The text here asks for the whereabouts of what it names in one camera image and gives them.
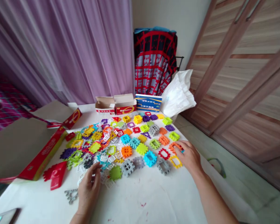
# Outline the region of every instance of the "smartphone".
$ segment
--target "smartphone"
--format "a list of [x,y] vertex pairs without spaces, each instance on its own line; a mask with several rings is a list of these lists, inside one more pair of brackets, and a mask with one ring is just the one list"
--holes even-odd
[[12,224],[15,222],[18,214],[20,212],[19,208],[12,209],[8,212],[0,214],[0,224]]

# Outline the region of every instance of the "hand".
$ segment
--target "hand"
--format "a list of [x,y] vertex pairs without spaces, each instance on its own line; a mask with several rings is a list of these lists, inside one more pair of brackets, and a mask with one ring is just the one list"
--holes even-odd
[[189,173],[192,176],[204,173],[200,162],[200,154],[197,152],[194,145],[192,145],[189,141],[178,141],[176,143],[184,149],[184,152],[181,153],[180,149],[174,146],[176,155],[180,159],[181,163],[187,168]]

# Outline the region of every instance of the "white plastic bag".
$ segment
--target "white plastic bag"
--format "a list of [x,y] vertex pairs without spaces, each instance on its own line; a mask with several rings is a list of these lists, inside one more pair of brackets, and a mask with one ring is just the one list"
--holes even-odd
[[167,117],[173,117],[196,105],[194,96],[189,91],[192,71],[193,69],[177,72],[174,79],[164,90],[161,111]]

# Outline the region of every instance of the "white wall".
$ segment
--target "white wall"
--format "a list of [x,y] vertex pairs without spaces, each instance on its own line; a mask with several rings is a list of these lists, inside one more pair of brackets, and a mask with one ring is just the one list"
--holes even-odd
[[133,26],[162,26],[177,33],[176,56],[184,56],[184,70],[211,0],[132,0]]

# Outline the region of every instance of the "white table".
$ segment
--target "white table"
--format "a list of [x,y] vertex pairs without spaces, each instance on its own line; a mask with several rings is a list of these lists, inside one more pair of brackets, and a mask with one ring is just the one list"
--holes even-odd
[[[111,117],[98,115],[94,110],[94,104],[81,105],[79,108],[83,116],[69,132]],[[159,127],[164,127],[161,120],[156,120],[154,123]],[[175,132],[180,135],[181,140],[186,140],[179,130],[176,129]],[[63,142],[47,168],[61,162],[59,156],[65,149],[65,145],[66,141]],[[136,156],[139,154],[133,151],[130,159]],[[252,209],[206,159],[202,157],[201,162],[203,169],[211,177],[236,217],[243,222],[256,223],[257,218]],[[44,182],[42,178],[38,181],[16,179],[0,197],[0,213],[13,208],[21,208],[16,222],[20,224],[69,223],[77,210],[78,200],[69,205],[64,191],[77,188],[80,175],[77,167],[74,167],[66,174],[62,186],[53,191],[50,191],[50,181]],[[109,190],[102,185],[92,223],[207,224],[207,221],[198,190],[186,168],[172,167],[170,174],[164,176],[154,165],[152,168],[145,166],[143,169],[135,170],[128,178],[123,176]]]

